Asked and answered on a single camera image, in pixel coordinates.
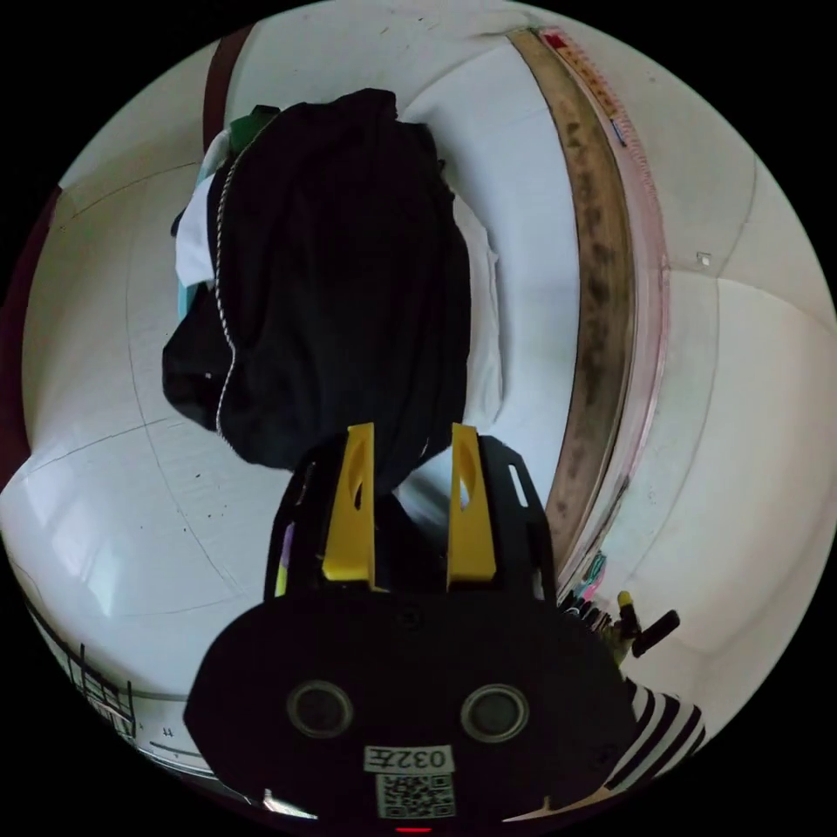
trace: white cloth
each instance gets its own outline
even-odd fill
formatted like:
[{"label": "white cloth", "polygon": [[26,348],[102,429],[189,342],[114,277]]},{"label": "white cloth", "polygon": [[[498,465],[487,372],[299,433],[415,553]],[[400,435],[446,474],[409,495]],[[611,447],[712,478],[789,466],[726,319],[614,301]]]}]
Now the white cloth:
[{"label": "white cloth", "polygon": [[[206,177],[198,183],[180,218],[174,240],[174,269],[184,288],[215,279],[209,250],[208,196],[214,174],[228,153],[229,131],[224,131],[209,146],[201,165],[201,174]],[[453,201],[453,219],[465,239],[471,266],[471,347],[462,424],[476,427],[478,432],[484,433],[496,421],[503,404],[497,256],[488,245],[485,227],[457,194]]]}]

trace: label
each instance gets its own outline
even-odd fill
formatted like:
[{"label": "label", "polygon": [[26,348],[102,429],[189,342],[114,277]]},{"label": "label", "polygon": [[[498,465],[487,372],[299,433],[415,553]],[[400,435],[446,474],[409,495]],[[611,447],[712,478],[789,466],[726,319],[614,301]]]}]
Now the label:
[{"label": "label", "polygon": [[453,773],[450,745],[438,747],[365,747],[364,771],[399,776]]}]

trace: qr code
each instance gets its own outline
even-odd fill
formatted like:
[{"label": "qr code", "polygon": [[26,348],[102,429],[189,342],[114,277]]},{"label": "qr code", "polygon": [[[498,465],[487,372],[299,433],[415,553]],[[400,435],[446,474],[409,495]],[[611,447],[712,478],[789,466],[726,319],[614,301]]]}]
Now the qr code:
[{"label": "qr code", "polygon": [[431,820],[453,817],[453,776],[379,773],[378,816],[392,820]]}]

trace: white zipper trim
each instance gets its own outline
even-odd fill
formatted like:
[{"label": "white zipper trim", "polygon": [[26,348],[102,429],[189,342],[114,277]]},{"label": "white zipper trim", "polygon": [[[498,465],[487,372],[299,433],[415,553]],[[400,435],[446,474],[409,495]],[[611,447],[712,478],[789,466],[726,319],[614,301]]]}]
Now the white zipper trim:
[{"label": "white zipper trim", "polygon": [[232,166],[230,166],[229,171],[227,172],[227,179],[224,181],[224,188],[221,190],[221,199],[218,201],[218,215],[215,219],[215,306],[218,309],[218,317],[221,319],[221,327],[224,330],[224,339],[227,341],[227,346],[229,346],[230,351],[230,362],[229,362],[229,369],[227,370],[227,377],[224,379],[224,385],[221,388],[221,395],[218,397],[218,407],[215,410],[215,432],[232,448],[233,451],[235,449],[230,444],[229,439],[224,435],[224,431],[221,428],[221,408],[224,404],[224,396],[227,394],[227,387],[229,386],[230,379],[233,377],[233,372],[235,371],[235,360],[237,358],[237,353],[235,350],[235,346],[233,344],[232,338],[229,335],[229,327],[227,326],[227,315],[224,313],[224,306],[221,303],[221,224],[223,222],[224,217],[224,208],[227,204],[227,195],[229,193],[229,185],[232,183],[233,175],[235,174],[235,169],[238,168],[238,164],[241,162],[242,157],[247,153],[250,147],[259,139],[262,134],[262,131],[273,122],[271,119],[270,122],[266,123],[262,126],[261,130],[255,135],[255,137],[249,142],[249,144],[242,150],[242,152],[238,155],[235,162]]}]

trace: striped cloth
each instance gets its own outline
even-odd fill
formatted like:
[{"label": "striped cloth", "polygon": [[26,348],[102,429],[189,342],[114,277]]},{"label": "striped cloth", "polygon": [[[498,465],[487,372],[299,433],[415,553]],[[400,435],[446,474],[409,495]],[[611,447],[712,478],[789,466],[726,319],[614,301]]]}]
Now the striped cloth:
[{"label": "striped cloth", "polygon": [[633,691],[636,737],[605,782],[612,793],[646,785],[689,758],[706,739],[703,713],[694,704],[628,678],[625,683]]}]

